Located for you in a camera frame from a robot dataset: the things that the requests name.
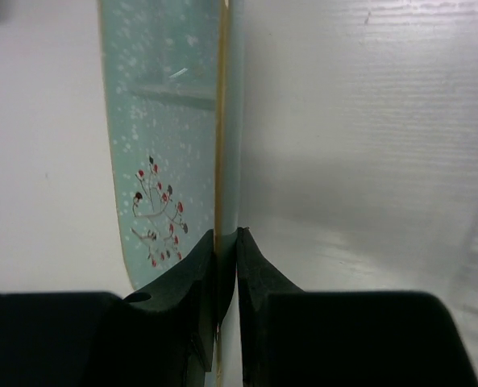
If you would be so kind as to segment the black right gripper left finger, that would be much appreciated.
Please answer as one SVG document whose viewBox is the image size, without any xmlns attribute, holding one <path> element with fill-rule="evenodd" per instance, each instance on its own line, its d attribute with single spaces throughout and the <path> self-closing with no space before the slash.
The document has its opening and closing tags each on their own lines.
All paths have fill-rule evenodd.
<svg viewBox="0 0 478 387">
<path fill-rule="evenodd" d="M 159 326 L 156 342 L 190 347 L 205 372 L 212 367 L 215 335 L 214 231 L 208 230 L 186 258 L 124 301 Z"/>
</svg>

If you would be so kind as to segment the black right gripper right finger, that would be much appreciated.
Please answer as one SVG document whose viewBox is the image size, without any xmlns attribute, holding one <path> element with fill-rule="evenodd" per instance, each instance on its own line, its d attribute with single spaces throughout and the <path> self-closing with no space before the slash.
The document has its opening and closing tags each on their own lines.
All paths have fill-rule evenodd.
<svg viewBox="0 0 478 387">
<path fill-rule="evenodd" d="M 269 297 L 303 290 L 264 257 L 247 227 L 238 229 L 236 263 L 243 385 L 267 386 Z"/>
</svg>

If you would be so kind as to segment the light blue patterned plate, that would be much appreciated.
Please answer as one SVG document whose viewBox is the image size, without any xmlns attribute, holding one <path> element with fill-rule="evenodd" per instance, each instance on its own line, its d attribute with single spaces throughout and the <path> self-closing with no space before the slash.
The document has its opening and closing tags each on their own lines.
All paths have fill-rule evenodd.
<svg viewBox="0 0 478 387">
<path fill-rule="evenodd" d="M 225 383 L 243 131 L 241 1 L 101 1 L 106 118 L 123 262 L 139 289 L 207 231 L 217 256 L 206 384 Z"/>
</svg>

